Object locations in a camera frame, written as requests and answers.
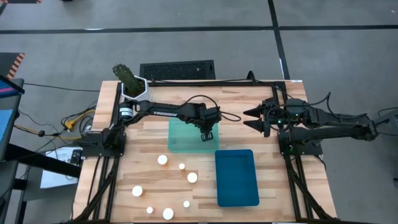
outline gray concrete floor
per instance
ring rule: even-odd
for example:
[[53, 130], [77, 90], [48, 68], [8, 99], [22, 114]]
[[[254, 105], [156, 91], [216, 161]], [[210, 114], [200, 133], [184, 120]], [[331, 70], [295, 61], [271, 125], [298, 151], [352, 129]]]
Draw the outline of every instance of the gray concrete floor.
[[[398, 24], [398, 2], [381, 0], [276, 0], [280, 26]], [[0, 29], [86, 29], [178, 26], [269, 26], [267, 1], [250, 0], [75, 0], [10, 4]], [[291, 79], [304, 81], [309, 101], [331, 91], [337, 113], [398, 106], [398, 30], [281, 32]], [[273, 31], [133, 34], [0, 35], [0, 52], [24, 52], [17, 77], [26, 82], [97, 90], [114, 80], [111, 67], [125, 63], [214, 60], [218, 79], [281, 79]], [[61, 117], [85, 109], [97, 93], [25, 87], [21, 110], [60, 128]], [[34, 126], [21, 117], [18, 124]], [[36, 149], [45, 142], [14, 131], [11, 142]], [[337, 214], [344, 220], [396, 223], [398, 139], [373, 142], [334, 139], [322, 143]], [[14, 220], [18, 192], [7, 214]], [[73, 194], [28, 203], [25, 223], [67, 220]]]

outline blue tray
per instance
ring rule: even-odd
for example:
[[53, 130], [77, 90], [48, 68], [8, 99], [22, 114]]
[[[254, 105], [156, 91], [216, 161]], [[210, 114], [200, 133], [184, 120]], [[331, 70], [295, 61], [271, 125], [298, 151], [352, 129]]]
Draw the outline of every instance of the blue tray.
[[215, 155], [218, 205], [220, 207], [259, 205], [252, 150], [218, 150]]

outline white ball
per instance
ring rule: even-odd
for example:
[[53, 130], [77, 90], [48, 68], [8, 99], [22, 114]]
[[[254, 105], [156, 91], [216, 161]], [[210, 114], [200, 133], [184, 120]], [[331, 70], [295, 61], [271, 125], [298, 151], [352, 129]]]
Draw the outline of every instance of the white ball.
[[147, 213], [148, 213], [148, 214], [152, 214], [152, 212], [154, 212], [154, 208], [152, 208], [152, 207], [147, 207]]
[[189, 201], [184, 201], [184, 207], [185, 207], [185, 208], [189, 208], [189, 206], [190, 206]]
[[188, 174], [188, 182], [191, 184], [195, 183], [198, 180], [198, 175], [194, 172]]
[[138, 185], [133, 187], [131, 191], [132, 195], [135, 197], [140, 197], [142, 195], [142, 192], [143, 192], [142, 187]]
[[163, 218], [166, 220], [171, 220], [174, 216], [174, 211], [171, 208], [166, 208], [163, 211]]
[[167, 163], [167, 156], [165, 156], [165, 155], [160, 155], [160, 156], [157, 158], [157, 162], [158, 162], [160, 165], [166, 164], [166, 163]]

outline teal tray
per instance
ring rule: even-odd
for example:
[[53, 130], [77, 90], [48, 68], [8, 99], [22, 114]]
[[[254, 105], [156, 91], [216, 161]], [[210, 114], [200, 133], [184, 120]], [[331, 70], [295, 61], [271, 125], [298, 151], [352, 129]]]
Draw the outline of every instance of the teal tray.
[[214, 139], [203, 142], [200, 130], [193, 124], [185, 124], [178, 118], [169, 119], [169, 142], [172, 153], [214, 153], [220, 148], [218, 124], [213, 126]]

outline green cactus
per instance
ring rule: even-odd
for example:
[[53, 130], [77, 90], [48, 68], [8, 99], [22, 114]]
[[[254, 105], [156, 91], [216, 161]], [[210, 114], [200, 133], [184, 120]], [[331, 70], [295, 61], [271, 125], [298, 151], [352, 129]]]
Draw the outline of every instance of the green cactus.
[[117, 64], [112, 68], [113, 73], [124, 83], [126, 93], [131, 97], [140, 95], [144, 90], [144, 83], [135, 78], [129, 67]]

